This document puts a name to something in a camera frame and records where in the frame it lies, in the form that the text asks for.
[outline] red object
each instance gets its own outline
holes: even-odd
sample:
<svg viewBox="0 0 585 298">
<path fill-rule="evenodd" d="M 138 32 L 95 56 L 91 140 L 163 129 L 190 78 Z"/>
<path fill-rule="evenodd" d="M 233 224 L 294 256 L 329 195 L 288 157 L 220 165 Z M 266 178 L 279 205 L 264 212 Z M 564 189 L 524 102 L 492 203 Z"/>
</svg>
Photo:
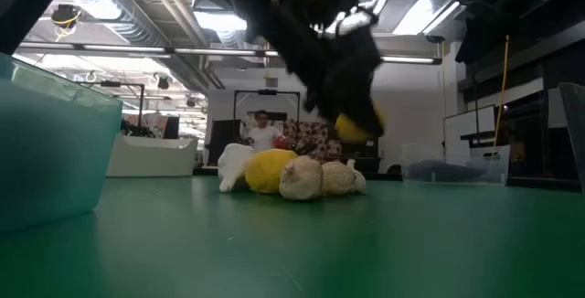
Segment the red object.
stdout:
<svg viewBox="0 0 585 298">
<path fill-rule="evenodd" d="M 288 150 L 290 148 L 290 143 L 285 137 L 276 137 L 272 142 L 272 146 L 274 146 L 274 148 Z"/>
</svg>

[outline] white wall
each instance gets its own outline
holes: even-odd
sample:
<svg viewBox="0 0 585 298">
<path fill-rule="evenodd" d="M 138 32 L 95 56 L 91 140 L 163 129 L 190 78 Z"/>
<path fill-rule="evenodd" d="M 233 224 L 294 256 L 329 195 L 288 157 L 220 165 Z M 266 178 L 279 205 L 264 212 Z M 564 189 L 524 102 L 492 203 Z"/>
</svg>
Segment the white wall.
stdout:
<svg viewBox="0 0 585 298">
<path fill-rule="evenodd" d="M 382 157 L 380 171 L 386 172 L 390 165 L 399 164 L 400 147 L 403 144 L 428 144 L 441 146 L 443 140 L 442 119 L 445 116 L 464 112 L 463 97 L 457 91 L 457 81 L 464 67 L 455 64 L 453 59 L 458 45 L 451 45 L 451 53 L 445 59 L 445 87 L 441 80 L 441 66 L 383 64 L 375 73 L 372 97 L 378 107 L 386 114 L 386 134 L 379 139 L 379 156 Z M 271 69 L 272 76 L 284 78 L 283 70 Z M 257 70 L 237 72 L 224 70 L 222 80 L 230 83 L 230 89 L 263 88 L 262 73 Z M 304 91 L 296 78 L 283 80 L 286 88 L 280 90 Z M 211 121 L 231 120 L 233 118 L 233 90 L 212 91 L 209 93 L 208 124 Z M 296 116 L 296 110 L 283 97 L 249 96 L 237 111 L 241 118 L 247 111 L 265 109 L 273 112 L 288 112 L 289 118 Z M 301 110 L 301 121 L 318 121 L 316 113 Z"/>
<path fill-rule="evenodd" d="M 385 64 L 374 76 L 372 97 L 386 115 L 379 142 L 380 172 L 400 164 L 403 144 L 442 142 L 440 66 Z"/>
</svg>

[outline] yellow cable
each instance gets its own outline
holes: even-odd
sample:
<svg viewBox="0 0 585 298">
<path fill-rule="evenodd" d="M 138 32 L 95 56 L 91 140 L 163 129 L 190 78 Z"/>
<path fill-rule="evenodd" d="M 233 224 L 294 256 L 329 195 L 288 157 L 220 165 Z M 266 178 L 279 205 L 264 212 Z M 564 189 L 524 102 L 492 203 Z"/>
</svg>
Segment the yellow cable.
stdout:
<svg viewBox="0 0 585 298">
<path fill-rule="evenodd" d="M 502 110 L 504 109 L 505 82 L 508 79 L 508 50 L 509 50 L 509 47 L 510 47 L 510 36 L 505 36 L 504 78 L 502 79 L 502 94 L 500 95 L 500 109 L 497 111 L 497 122 L 495 123 L 495 139 L 494 139 L 494 148 L 492 149 L 492 157 L 494 157 L 494 155 L 495 155 L 495 146 L 497 144 L 497 134 L 500 130 L 500 122 L 502 121 Z"/>
<path fill-rule="evenodd" d="M 69 25 L 71 25 L 71 22 L 68 22 L 67 25 L 65 26 L 65 29 L 69 28 Z M 59 42 L 62 38 L 66 37 L 68 34 L 66 33 L 61 33 L 57 36 L 57 39 L 55 40 L 55 42 Z"/>
<path fill-rule="evenodd" d="M 53 20 L 53 23 L 57 24 L 57 25 L 65 25 L 65 24 L 70 24 L 71 22 L 73 22 L 74 20 L 76 20 L 77 18 L 79 18 L 81 15 L 81 11 L 78 11 L 78 13 L 71 19 L 67 19 L 67 20 L 63 20 L 63 21 L 56 21 Z"/>
</svg>

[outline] teal plastic bin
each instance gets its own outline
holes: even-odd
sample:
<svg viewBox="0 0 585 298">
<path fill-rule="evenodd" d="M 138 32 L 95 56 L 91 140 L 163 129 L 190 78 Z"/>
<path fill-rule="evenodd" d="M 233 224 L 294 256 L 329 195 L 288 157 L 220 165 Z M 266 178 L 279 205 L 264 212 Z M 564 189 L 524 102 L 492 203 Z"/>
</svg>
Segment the teal plastic bin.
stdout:
<svg viewBox="0 0 585 298">
<path fill-rule="evenodd" d="M 92 210 L 122 104 L 0 54 L 0 236 Z"/>
</svg>

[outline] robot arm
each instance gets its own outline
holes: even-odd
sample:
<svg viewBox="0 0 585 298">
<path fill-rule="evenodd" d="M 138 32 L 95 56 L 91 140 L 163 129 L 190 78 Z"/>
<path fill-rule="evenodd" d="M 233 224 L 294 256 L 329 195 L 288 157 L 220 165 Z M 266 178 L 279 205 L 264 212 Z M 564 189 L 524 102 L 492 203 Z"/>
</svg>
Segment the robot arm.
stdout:
<svg viewBox="0 0 585 298">
<path fill-rule="evenodd" d="M 370 10 L 359 7 L 358 0 L 228 1 L 248 22 L 247 37 L 264 37 L 304 84 L 307 111 L 316 108 L 333 122 L 344 113 L 367 132 L 383 134 L 370 98 L 372 75 L 381 63 L 369 27 L 377 17 Z M 338 24 L 332 37 L 324 34 L 339 13 L 352 8 L 370 16 L 369 23 L 343 34 Z"/>
</svg>

